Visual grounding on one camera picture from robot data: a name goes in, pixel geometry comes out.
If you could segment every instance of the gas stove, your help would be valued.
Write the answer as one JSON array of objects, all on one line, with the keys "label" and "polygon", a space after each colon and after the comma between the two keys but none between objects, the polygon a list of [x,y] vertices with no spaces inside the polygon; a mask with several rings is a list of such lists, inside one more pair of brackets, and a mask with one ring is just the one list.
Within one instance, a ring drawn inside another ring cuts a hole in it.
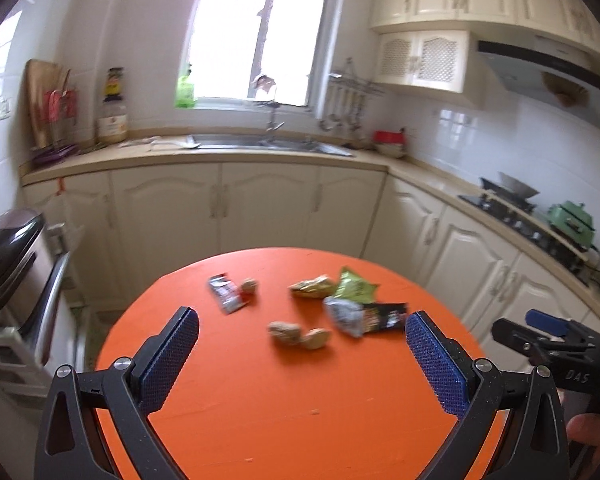
[{"label": "gas stove", "polygon": [[482,195],[459,195],[458,198],[509,226],[589,286],[586,253],[577,250],[569,240],[555,233],[544,221],[532,216],[536,207],[534,204],[489,180],[482,179],[482,186]]}]

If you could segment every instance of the green plastic bag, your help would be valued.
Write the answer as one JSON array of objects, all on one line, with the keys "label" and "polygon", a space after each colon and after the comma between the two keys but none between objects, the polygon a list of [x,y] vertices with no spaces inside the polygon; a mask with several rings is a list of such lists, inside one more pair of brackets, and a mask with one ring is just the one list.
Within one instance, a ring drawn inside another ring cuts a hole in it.
[{"label": "green plastic bag", "polygon": [[344,300],[357,301],[367,304],[376,302],[376,288],[379,285],[373,285],[364,278],[361,278],[349,267],[342,267],[340,272],[340,283],[336,289],[334,298],[343,298]]}]

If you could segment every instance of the green pot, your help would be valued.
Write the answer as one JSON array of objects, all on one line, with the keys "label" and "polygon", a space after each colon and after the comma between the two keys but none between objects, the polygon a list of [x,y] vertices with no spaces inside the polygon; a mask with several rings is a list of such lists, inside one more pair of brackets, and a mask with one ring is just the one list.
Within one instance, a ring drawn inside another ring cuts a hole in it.
[{"label": "green pot", "polygon": [[593,218],[584,211],[584,204],[576,205],[567,200],[560,205],[552,205],[548,212],[549,225],[575,245],[589,249],[593,243]]}]

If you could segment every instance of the human hand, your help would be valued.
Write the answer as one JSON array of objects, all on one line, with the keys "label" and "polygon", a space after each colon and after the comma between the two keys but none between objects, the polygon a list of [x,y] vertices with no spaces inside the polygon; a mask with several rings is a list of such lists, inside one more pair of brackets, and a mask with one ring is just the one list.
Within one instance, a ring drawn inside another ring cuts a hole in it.
[{"label": "human hand", "polygon": [[583,413],[574,416],[567,423],[567,438],[596,448],[591,464],[584,468],[578,478],[578,480],[586,480],[600,465],[600,415]]}]

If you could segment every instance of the black snack package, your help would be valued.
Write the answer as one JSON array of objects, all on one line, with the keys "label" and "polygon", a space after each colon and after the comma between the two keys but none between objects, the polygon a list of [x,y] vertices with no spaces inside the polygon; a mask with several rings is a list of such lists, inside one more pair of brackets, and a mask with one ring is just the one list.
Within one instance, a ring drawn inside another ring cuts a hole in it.
[{"label": "black snack package", "polygon": [[369,303],[362,306],[364,333],[404,330],[406,303]]}]

